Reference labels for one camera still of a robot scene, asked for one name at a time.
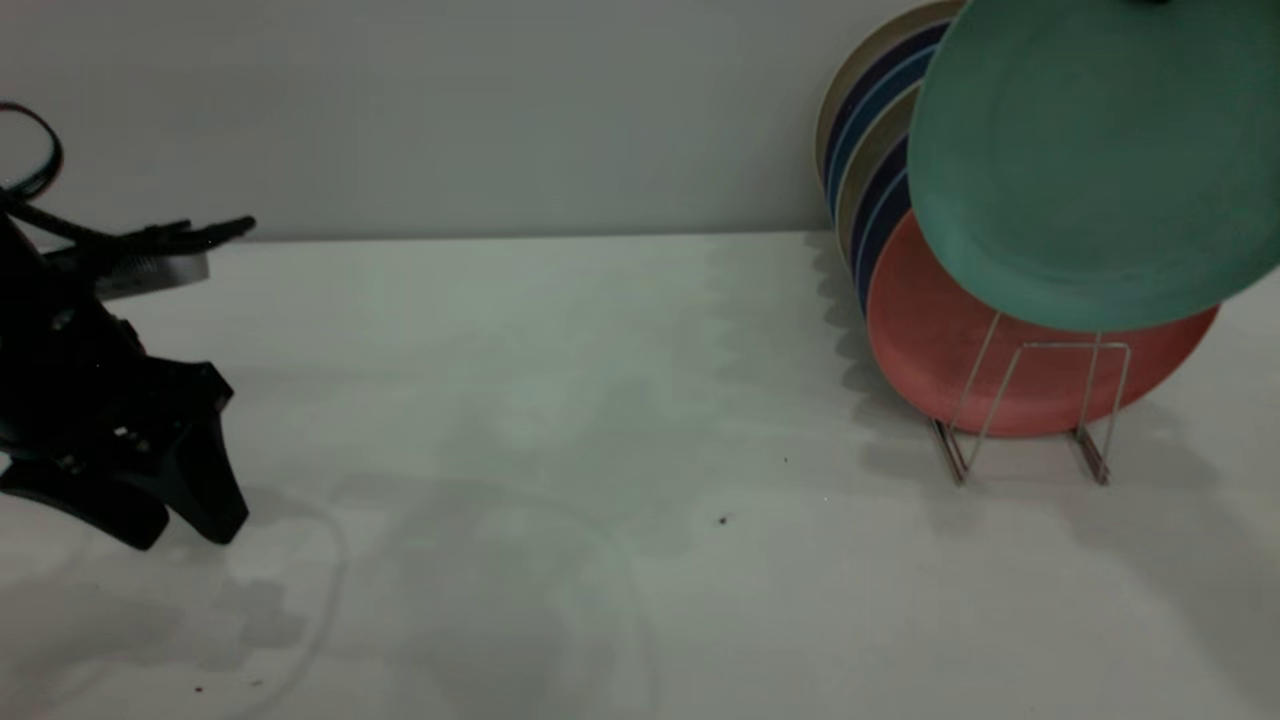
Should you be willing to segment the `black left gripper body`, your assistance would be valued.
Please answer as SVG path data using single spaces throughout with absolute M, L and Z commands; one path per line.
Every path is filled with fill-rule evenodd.
M 156 497 L 150 424 L 159 406 L 216 402 L 223 415 L 232 397 L 211 363 L 151 355 L 128 322 L 88 296 L 3 297 L 8 468 L 14 460 L 52 462 Z

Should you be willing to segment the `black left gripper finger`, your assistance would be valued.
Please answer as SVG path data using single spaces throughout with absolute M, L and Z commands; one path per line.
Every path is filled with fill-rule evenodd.
M 3 471 L 1 491 L 64 512 L 140 551 L 154 547 L 169 524 L 165 505 L 142 489 L 52 462 L 12 461 Z
M 250 518 L 214 404 L 163 404 L 150 424 L 152 492 L 214 544 L 229 544 Z

